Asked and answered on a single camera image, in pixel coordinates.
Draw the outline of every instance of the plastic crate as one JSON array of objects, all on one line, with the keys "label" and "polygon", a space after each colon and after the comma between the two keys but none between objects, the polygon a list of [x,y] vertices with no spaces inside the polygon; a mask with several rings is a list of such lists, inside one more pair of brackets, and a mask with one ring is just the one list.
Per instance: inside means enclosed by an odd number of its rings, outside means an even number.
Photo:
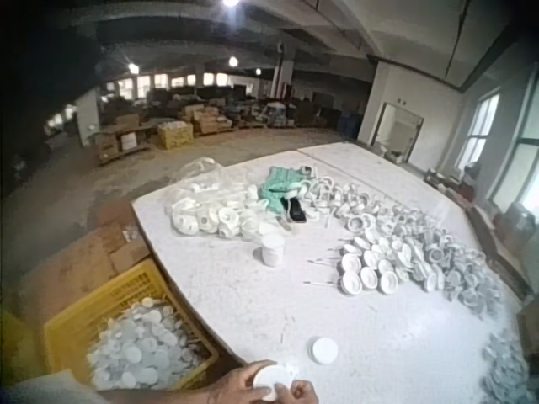
[{"label": "plastic crate", "polygon": [[151,259],[112,279],[45,324],[45,351],[50,372],[71,369],[77,380],[91,385],[92,369],[86,359],[88,349],[99,340],[108,319],[119,317],[123,310],[147,296],[166,300],[175,309],[177,319],[184,322],[186,332],[198,338],[206,350],[203,354],[207,359],[170,390],[199,382],[218,360],[219,353],[186,315]]},{"label": "plastic crate", "polygon": [[186,124],[182,128],[164,129],[157,128],[161,144],[165,149],[174,149],[193,143],[193,125]]}]

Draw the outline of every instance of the hand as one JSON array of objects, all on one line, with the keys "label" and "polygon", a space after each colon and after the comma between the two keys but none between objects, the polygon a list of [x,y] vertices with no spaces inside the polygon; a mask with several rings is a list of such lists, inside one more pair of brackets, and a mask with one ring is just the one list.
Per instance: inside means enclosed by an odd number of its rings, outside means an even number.
[{"label": "hand", "polygon": [[254,389],[252,385],[253,377],[270,364],[275,362],[262,360],[233,370],[209,387],[208,404],[248,404],[267,396],[271,392],[270,388]]},{"label": "hand", "polygon": [[288,390],[283,385],[275,385],[280,404],[318,404],[317,393],[309,381],[294,380]]}]

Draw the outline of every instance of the clear plastic bag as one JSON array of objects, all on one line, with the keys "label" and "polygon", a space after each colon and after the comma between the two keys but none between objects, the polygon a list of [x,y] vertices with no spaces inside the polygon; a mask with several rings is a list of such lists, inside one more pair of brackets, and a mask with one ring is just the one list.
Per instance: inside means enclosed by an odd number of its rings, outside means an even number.
[{"label": "clear plastic bag", "polygon": [[187,236],[206,233],[252,240],[274,219],[267,204],[244,170],[225,169],[209,157],[182,167],[163,196],[173,228]]}]

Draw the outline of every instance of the doorway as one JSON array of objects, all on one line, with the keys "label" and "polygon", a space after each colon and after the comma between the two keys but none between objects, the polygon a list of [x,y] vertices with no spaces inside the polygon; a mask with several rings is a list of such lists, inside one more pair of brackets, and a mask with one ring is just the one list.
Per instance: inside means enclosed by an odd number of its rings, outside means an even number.
[{"label": "doorway", "polygon": [[424,119],[395,105],[384,103],[371,146],[376,142],[408,162]]}]

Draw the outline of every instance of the green cloth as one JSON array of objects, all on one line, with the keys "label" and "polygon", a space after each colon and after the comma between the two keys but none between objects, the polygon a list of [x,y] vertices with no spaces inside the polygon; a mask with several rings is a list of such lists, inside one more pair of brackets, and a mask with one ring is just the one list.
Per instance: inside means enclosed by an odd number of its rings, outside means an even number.
[{"label": "green cloth", "polygon": [[272,167],[269,176],[259,189],[259,197],[269,201],[268,209],[275,213],[285,210],[280,199],[288,192],[291,183],[299,183],[307,176],[293,168]]}]

